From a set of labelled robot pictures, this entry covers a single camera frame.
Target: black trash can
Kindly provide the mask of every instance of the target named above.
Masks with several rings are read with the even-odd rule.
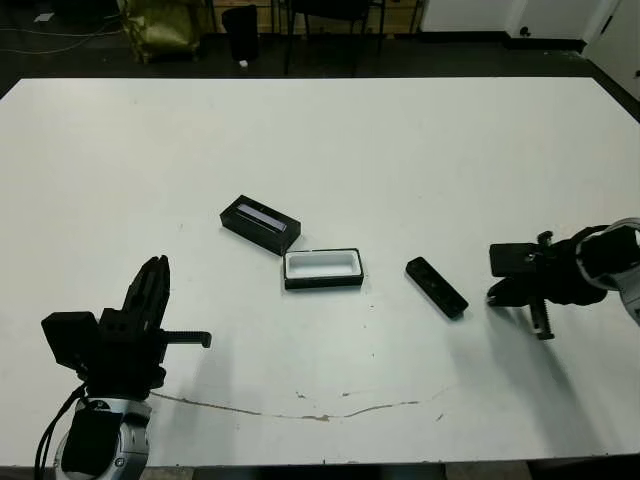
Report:
[[[231,8],[222,14],[229,40],[231,56],[236,61],[258,57],[258,9],[255,5]]]

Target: dark floor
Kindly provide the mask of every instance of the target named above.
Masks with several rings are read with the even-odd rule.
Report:
[[[100,36],[61,37],[7,29],[29,29],[44,33],[86,33],[103,26],[78,24],[54,16],[36,24],[38,13],[50,11],[45,3],[26,6],[19,0],[0,0],[0,97],[19,79],[33,77],[169,77],[169,78],[279,78],[284,77],[283,37],[263,35],[260,56],[247,69],[231,59],[228,40],[211,35],[202,40],[199,61],[169,58],[149,65],[133,61],[117,20]],[[640,121],[638,102],[591,62],[578,53],[561,50],[507,49],[495,42],[425,42],[418,37],[384,40],[377,54],[377,40],[364,42],[348,36],[297,38],[290,77],[350,77],[353,53],[357,52],[356,77],[460,77],[460,76],[579,76],[595,78],[627,111]],[[53,54],[44,52],[72,47]]]

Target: chair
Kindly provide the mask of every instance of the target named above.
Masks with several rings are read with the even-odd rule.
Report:
[[[309,29],[309,16],[331,18],[336,20],[345,20],[350,22],[349,33],[353,34],[353,27],[356,22],[362,22],[360,30],[361,37],[364,37],[369,18],[369,7],[375,6],[380,8],[380,36],[378,39],[378,52],[382,45],[382,36],[384,31],[384,14],[386,0],[287,0],[287,28],[288,28],[288,44],[284,61],[284,73],[289,73],[289,62],[291,59],[291,49],[293,47],[293,30],[295,26],[296,15],[302,13],[304,15],[304,26],[309,38],[311,32]]]

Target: white wall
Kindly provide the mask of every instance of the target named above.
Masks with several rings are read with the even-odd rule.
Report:
[[[514,0],[427,0],[423,32],[503,31]]]
[[[507,31],[519,37],[588,40],[615,0],[427,0],[423,32]]]
[[[517,22],[507,32],[519,37],[526,26],[530,38],[579,40],[584,34],[602,0],[528,0]]]

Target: cable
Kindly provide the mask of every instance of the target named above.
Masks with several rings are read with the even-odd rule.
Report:
[[[60,410],[58,410],[58,413],[55,417],[53,417],[53,420],[51,420],[51,423],[49,424],[49,426],[47,426],[44,433],[42,434],[42,438],[38,443],[38,449],[36,450],[36,459],[33,465],[34,480],[42,480],[44,478],[44,469],[47,465],[47,453],[49,453],[49,445],[51,444],[51,437],[53,437],[53,429],[55,428],[56,423],[58,423],[58,420],[60,420],[60,418],[62,418],[67,410],[71,408],[73,402],[76,401],[76,399],[83,398],[85,396],[85,388],[86,383],[83,383],[73,392],[71,392],[69,398],[67,398],[67,400],[62,404],[62,407],[60,407]]]
[[[59,33],[59,32],[38,32],[37,30],[26,30],[24,28],[11,28],[11,27],[2,27],[0,28],[0,32],[20,32],[20,33],[32,33],[33,35],[48,35],[51,37],[103,37],[107,35],[115,35],[116,33],[122,32],[122,29],[114,30],[113,32],[103,32],[103,33]]]
[[[76,42],[73,45],[70,45],[68,47],[58,48],[58,49],[55,49],[55,50],[45,50],[45,51],[42,51],[42,52],[34,52],[34,51],[29,51],[29,50],[14,50],[12,48],[0,48],[0,52],[17,53],[17,54],[21,54],[21,55],[50,55],[50,54],[54,54],[54,53],[68,52],[69,50],[73,50],[74,48],[77,48],[80,45],[83,45],[83,44],[87,43],[92,38],[98,36],[100,34],[100,32],[102,32],[105,28],[107,28],[107,25],[110,25],[111,23],[113,23],[113,22],[105,23],[98,30],[96,30],[95,32],[89,34],[89,36],[84,37],[79,42]]]

